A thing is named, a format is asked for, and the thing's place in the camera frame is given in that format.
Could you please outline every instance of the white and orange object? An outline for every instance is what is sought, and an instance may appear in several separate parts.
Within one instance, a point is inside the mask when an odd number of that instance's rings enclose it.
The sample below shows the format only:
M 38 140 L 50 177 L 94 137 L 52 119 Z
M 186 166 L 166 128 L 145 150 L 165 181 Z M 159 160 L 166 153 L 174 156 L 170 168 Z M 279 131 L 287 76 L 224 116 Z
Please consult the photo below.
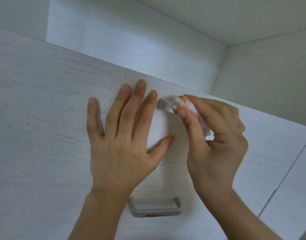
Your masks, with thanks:
M 187 97 L 185 97 L 185 96 L 176 97 L 175 98 L 175 103 L 168 102 L 168 101 L 165 101 L 165 100 L 160 98 L 160 100 L 158 101 L 157 107 L 160 108 L 160 109 L 163 109 L 165 111 L 171 112 L 171 113 L 175 113 L 175 111 L 179 107 L 188 108 L 189 110 L 191 110 L 192 112 L 194 112 L 197 115 L 198 120 L 200 121 L 202 129 L 203 129 L 204 137 L 207 137 L 207 136 L 211 135 L 210 127 L 207 125 L 207 123 L 205 122 L 203 117 L 198 113 L 195 106 L 188 100 Z

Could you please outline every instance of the person's left hand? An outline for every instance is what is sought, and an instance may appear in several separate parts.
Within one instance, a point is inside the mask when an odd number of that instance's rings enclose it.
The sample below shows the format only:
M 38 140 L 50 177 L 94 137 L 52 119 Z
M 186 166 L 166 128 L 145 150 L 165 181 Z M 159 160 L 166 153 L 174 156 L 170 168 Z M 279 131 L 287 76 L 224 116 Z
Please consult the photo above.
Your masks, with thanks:
M 153 172 L 174 140 L 164 138 L 160 145 L 147 154 L 147 137 L 157 101 L 156 91 L 151 91 L 132 135 L 135 116 L 144 97 L 146 83 L 139 80 L 132 97 L 131 87 L 124 84 L 105 123 L 105 136 L 98 127 L 99 103 L 90 98 L 87 107 L 87 132 L 91 144 L 92 190 L 128 198 L 133 189 Z

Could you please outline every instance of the drawer handle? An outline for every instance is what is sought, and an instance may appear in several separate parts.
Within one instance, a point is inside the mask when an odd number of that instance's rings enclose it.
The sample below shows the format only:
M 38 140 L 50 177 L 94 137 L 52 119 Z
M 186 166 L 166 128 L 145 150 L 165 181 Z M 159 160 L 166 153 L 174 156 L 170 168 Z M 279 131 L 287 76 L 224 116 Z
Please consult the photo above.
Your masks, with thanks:
M 174 199 L 176 208 L 160 209 L 138 209 L 135 207 L 134 198 L 129 198 L 129 211 L 134 217 L 158 217 L 158 216 L 177 216 L 182 212 L 181 200 L 179 197 Z

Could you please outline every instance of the hand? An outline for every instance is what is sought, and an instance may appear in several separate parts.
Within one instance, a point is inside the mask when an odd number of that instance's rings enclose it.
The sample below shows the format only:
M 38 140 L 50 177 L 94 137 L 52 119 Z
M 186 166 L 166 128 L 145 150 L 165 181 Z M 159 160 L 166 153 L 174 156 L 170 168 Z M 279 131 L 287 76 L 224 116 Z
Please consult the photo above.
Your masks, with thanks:
M 145 81 L 139 80 L 128 100 L 132 91 L 130 85 L 121 87 L 106 117 L 105 136 L 100 134 L 98 127 L 98 101 L 90 98 L 87 132 L 91 144 L 92 190 L 127 199 L 133 189 L 157 168 L 171 146 L 173 136 L 164 138 L 152 153 L 147 154 L 147 137 L 157 101 L 154 90 L 145 100 L 132 135 L 145 90 Z
M 205 201 L 218 200 L 232 192 L 232 184 L 248 149 L 239 110 L 217 100 L 184 95 L 214 132 L 206 141 L 195 113 L 185 107 L 176 112 L 183 120 L 189 139 L 187 168 L 196 192 Z

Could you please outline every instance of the forearm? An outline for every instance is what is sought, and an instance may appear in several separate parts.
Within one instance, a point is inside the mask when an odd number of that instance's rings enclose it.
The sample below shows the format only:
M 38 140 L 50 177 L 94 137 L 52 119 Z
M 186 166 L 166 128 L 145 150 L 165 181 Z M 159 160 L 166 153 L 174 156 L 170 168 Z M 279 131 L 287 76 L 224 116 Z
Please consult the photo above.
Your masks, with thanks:
M 228 240 L 281 240 L 243 203 L 232 190 L 223 198 L 208 200 L 200 196 Z
M 91 191 L 68 240 L 114 239 L 126 202 L 127 197 Z

